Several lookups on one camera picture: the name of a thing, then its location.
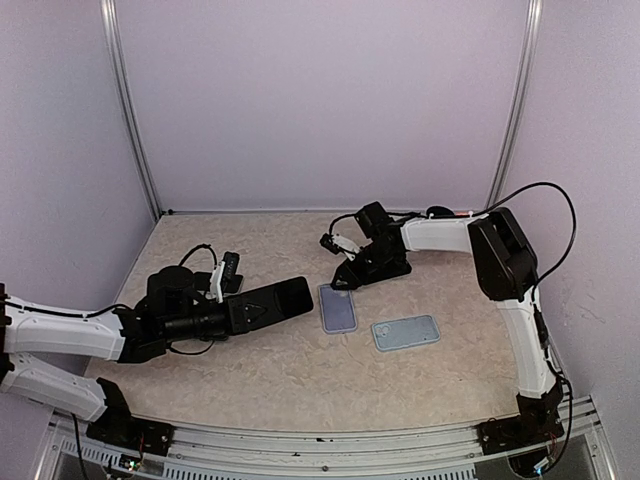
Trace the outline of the black smartphone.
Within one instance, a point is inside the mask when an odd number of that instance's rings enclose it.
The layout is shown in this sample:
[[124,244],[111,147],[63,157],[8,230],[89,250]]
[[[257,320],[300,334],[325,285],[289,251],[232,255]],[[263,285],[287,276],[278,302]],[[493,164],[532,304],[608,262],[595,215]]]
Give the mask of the black smartphone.
[[305,277],[246,291],[229,299],[231,332],[245,334],[309,313],[314,308]]

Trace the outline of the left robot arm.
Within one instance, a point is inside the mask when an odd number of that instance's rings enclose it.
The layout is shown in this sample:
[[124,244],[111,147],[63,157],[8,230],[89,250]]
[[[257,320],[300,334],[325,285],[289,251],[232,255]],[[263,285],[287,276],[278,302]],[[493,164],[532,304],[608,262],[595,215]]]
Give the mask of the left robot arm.
[[147,280],[135,307],[122,304],[97,312],[54,311],[1,297],[1,390],[99,423],[121,445],[133,443],[140,424],[119,387],[103,378],[86,379],[37,359],[62,353],[123,364],[142,364],[165,355],[176,342],[217,342],[287,319],[278,285],[207,297],[202,273],[180,265]]

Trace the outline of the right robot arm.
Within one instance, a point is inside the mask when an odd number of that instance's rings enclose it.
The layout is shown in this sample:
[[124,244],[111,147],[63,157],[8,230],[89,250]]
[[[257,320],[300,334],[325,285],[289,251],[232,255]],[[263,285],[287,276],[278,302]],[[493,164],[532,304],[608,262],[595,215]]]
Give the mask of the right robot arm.
[[488,213],[456,213],[433,206],[424,213],[391,213],[373,202],[351,217],[367,245],[334,230],[319,241],[345,257],[331,281],[335,290],[353,291],[410,274],[410,252],[471,255],[479,288],[496,303],[515,349],[520,414],[511,423],[512,436],[523,444],[535,442],[549,429],[549,413],[561,402],[563,387],[550,365],[548,333],[534,298],[538,260],[512,212],[498,207]]

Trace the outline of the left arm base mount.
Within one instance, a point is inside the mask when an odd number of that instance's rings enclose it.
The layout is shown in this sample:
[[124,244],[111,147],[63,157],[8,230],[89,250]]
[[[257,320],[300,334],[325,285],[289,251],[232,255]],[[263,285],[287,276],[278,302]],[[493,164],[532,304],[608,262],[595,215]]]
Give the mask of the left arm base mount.
[[174,430],[169,423],[135,417],[128,411],[108,407],[97,420],[88,424],[86,436],[138,453],[166,457]]

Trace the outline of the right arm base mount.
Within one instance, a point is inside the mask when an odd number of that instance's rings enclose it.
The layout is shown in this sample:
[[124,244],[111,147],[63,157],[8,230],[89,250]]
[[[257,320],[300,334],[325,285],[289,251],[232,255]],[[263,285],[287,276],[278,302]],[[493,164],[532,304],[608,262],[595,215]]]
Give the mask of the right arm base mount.
[[520,396],[517,400],[518,415],[487,420],[477,426],[484,455],[529,447],[564,435],[557,404]]

